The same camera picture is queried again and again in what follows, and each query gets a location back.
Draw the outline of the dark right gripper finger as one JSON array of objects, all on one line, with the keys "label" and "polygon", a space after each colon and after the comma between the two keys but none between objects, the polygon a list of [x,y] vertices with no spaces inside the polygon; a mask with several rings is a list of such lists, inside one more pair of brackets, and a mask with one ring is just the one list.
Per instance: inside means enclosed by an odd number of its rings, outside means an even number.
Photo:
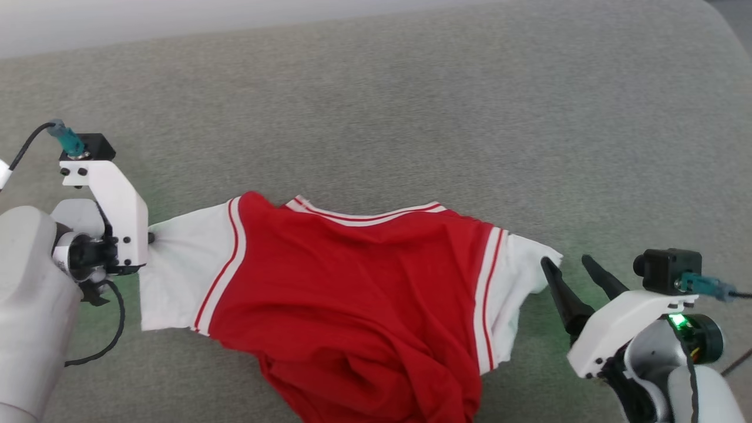
[{"label": "dark right gripper finger", "polygon": [[583,255],[581,263],[593,282],[602,289],[610,300],[628,292],[629,288],[609,271],[606,271],[591,255]]},{"label": "dark right gripper finger", "polygon": [[543,257],[540,262],[554,305],[559,313],[564,329],[567,335],[569,335],[570,345],[574,345],[583,329],[585,329],[588,319],[593,316],[595,311],[592,306],[584,303],[566,284],[562,278],[560,268],[550,257]]}]

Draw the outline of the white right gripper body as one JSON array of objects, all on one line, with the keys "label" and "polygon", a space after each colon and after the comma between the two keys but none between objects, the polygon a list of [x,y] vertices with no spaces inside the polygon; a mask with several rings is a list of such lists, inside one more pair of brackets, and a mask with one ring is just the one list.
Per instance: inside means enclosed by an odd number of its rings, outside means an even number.
[{"label": "white right gripper body", "polygon": [[631,342],[645,328],[663,315],[684,311],[694,304],[698,294],[668,296],[651,291],[627,291],[596,311],[585,324],[567,359],[579,378],[594,377],[606,360]]}]

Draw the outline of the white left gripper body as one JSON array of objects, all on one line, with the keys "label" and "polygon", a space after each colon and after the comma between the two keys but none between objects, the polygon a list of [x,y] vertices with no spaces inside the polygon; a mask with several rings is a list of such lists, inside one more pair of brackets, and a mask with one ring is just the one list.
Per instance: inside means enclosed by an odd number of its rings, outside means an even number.
[{"label": "white left gripper body", "polygon": [[64,186],[88,187],[92,199],[59,203],[59,268],[76,282],[136,273],[148,260],[148,209],[109,160],[64,160]]}]

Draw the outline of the red and white shirt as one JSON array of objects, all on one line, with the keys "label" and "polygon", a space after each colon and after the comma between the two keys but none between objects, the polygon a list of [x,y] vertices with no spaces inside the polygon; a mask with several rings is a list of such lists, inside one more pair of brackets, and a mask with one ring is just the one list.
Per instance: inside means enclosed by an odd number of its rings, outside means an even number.
[{"label": "red and white shirt", "polygon": [[152,227],[142,330],[255,356],[304,423],[473,423],[553,247],[420,204],[377,215],[250,191]]}]

